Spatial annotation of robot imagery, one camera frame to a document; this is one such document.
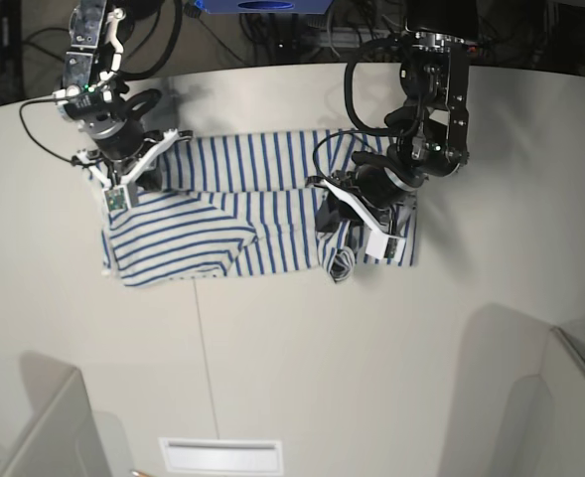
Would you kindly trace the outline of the blue white striped T-shirt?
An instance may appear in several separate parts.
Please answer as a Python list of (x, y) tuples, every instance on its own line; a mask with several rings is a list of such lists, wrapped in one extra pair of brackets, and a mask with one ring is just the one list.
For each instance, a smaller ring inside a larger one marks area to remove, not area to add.
[(346, 222), (321, 234), (327, 194), (317, 171), (353, 169), (355, 152), (388, 140), (329, 130), (198, 138), (157, 161), (161, 188), (137, 206), (102, 214), (102, 264), (128, 287), (186, 278), (262, 276), (321, 268), (335, 282), (370, 263), (367, 228)]

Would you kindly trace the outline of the grey partition image-left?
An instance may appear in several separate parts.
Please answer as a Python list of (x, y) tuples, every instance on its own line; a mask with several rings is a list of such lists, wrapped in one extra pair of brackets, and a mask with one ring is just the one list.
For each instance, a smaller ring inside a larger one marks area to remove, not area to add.
[(79, 368), (0, 353), (0, 476), (111, 474)]

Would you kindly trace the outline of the black computer tower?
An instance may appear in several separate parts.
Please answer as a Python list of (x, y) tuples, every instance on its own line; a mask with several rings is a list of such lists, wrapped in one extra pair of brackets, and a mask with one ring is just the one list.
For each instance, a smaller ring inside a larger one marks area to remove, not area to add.
[(25, 98), (21, 0), (0, 0), (0, 76), (13, 101)]

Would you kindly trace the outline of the blue box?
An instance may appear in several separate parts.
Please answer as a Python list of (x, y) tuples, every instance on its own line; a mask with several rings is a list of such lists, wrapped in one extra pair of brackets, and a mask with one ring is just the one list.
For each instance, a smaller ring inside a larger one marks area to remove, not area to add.
[(196, 0), (209, 14), (324, 14), (332, 0)]

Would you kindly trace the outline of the grey partition image-right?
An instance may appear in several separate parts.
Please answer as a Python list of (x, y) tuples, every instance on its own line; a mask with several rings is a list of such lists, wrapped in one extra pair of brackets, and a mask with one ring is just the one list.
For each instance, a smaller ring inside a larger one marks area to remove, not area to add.
[(585, 476), (585, 316), (498, 304), (461, 341), (441, 476)]

